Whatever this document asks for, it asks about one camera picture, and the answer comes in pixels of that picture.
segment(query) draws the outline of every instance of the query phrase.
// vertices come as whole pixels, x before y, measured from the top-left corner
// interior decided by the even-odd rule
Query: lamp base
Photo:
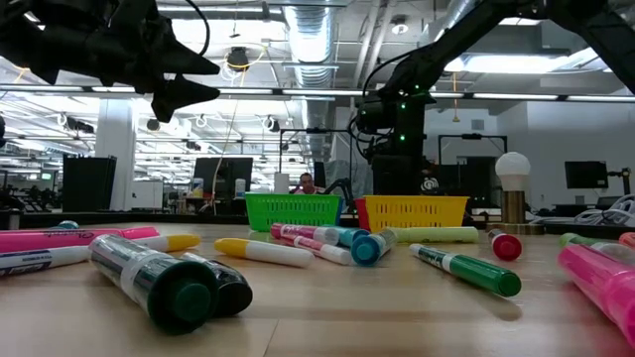
[[[500,229],[508,234],[523,235],[544,235],[545,226],[542,224],[526,224],[526,223],[487,223],[487,231],[492,229]]]

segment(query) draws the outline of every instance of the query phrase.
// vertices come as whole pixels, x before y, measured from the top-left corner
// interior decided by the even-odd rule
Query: computer monitor
[[[608,188],[606,162],[565,162],[567,188]]]
[[[203,192],[212,194],[213,178],[219,158],[198,158],[194,165],[194,177],[203,179]],[[245,180],[245,190],[251,186],[252,158],[223,158],[218,168],[216,196],[233,197],[236,179]]]

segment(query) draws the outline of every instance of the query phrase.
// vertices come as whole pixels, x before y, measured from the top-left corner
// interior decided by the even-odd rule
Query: ceiling
[[[221,75],[192,76],[194,80],[210,86],[245,87],[295,87],[298,80],[294,71],[295,58],[289,43],[289,24],[280,4],[297,4],[302,0],[268,1],[269,20],[257,20],[261,4],[256,1],[235,5],[218,1],[196,1],[201,6],[213,6],[205,11],[211,28],[209,49],[205,56],[223,67]],[[195,51],[199,51],[205,39],[204,25],[194,11],[183,7],[184,2],[161,2],[161,7],[173,6],[169,13],[174,18],[173,27],[177,38]],[[376,35],[382,29],[386,2],[378,11],[376,24],[369,24],[368,14],[372,1],[331,0],[334,12],[331,55],[325,62],[334,68],[331,87],[350,88],[353,83],[358,56],[362,49],[362,40],[366,32]],[[383,62],[404,52],[424,45],[430,36],[434,36],[444,23],[448,1],[446,0],[408,0],[391,2],[391,19],[402,15],[408,27],[406,33],[396,35],[388,25],[385,37],[378,48],[377,62]],[[619,8],[627,20],[633,16],[633,1],[617,0],[611,4]],[[174,6],[181,6],[174,11]],[[372,50],[375,40],[371,41]],[[241,75],[226,68],[225,58],[232,48],[246,48],[250,67]],[[550,21],[532,21],[507,19],[494,31],[470,48],[461,59],[458,68],[446,68],[445,76],[437,82],[435,90],[513,92],[513,93],[567,93],[590,94],[612,93],[623,84],[615,75],[606,70],[606,65],[597,55],[586,50],[587,45],[578,36],[569,33]],[[368,51],[366,60],[371,57]],[[372,78],[371,86],[384,83],[392,72],[393,65],[387,65]],[[0,59],[0,82],[45,84],[27,69],[13,66]],[[63,72],[58,84],[101,85],[99,80],[87,76]],[[153,119],[149,98],[135,98],[133,107],[139,117],[139,144],[137,147],[138,177],[160,177],[175,182],[186,182],[191,176],[192,163],[200,155],[216,155],[223,149],[228,155],[253,155],[262,168],[260,182],[272,182],[274,167],[277,166],[279,133],[267,129],[270,119],[278,122],[284,129],[306,128],[308,120],[303,112],[302,100],[235,100],[218,99],[183,108],[177,112],[170,125],[163,125],[159,131],[147,129],[148,120]],[[335,101],[337,106],[348,106],[348,101]],[[465,101],[461,108],[489,109],[494,115],[510,105],[509,102]],[[453,106],[453,101],[440,101],[440,109]],[[38,140],[15,141],[5,147],[6,156],[24,157],[35,155],[40,162],[56,161],[62,153],[90,155],[94,150],[94,136],[80,134],[83,140],[69,140],[77,133],[64,128],[66,117],[83,121],[98,130],[98,97],[65,97],[34,95],[31,93],[10,92],[4,94],[0,102],[0,111],[7,123],[7,135],[25,135]],[[234,122],[229,129],[232,117]],[[324,120],[322,126],[332,124]],[[203,143],[201,151],[189,150],[185,143],[170,138],[189,137],[192,141]],[[311,168],[315,156],[315,143],[318,140],[325,152],[329,150],[329,138],[319,136],[304,140],[299,135],[285,154],[286,164],[294,176]],[[237,144],[242,140],[249,144]],[[33,161],[13,161],[8,167],[41,166]],[[47,167],[59,167],[58,164]]]

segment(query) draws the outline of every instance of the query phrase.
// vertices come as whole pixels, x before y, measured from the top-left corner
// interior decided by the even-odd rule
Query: table surface
[[[0,355],[635,355],[618,328],[558,268],[556,236],[522,237],[523,256],[497,262],[523,282],[516,297],[502,298],[410,256],[406,246],[375,268],[316,260],[298,269],[214,251],[217,238],[248,237],[246,226],[155,225],[167,234],[200,234],[196,251],[239,270],[254,290],[251,306],[194,333],[166,336],[89,264],[61,267],[2,281]],[[439,247],[496,262],[482,233],[480,244]]]

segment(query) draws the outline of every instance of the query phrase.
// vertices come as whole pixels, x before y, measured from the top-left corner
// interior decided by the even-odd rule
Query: white marker
[[[0,254],[0,277],[33,273],[81,263],[88,259],[88,247],[64,247]]]
[[[334,262],[341,265],[349,265],[351,262],[350,252],[335,246],[324,244],[313,240],[311,238],[296,236],[288,237],[282,236],[280,238],[283,242],[294,247],[308,250],[320,258],[326,259],[330,262]]]
[[[315,259],[306,250],[240,238],[218,239],[214,242],[214,249],[232,257],[300,268],[307,267]]]

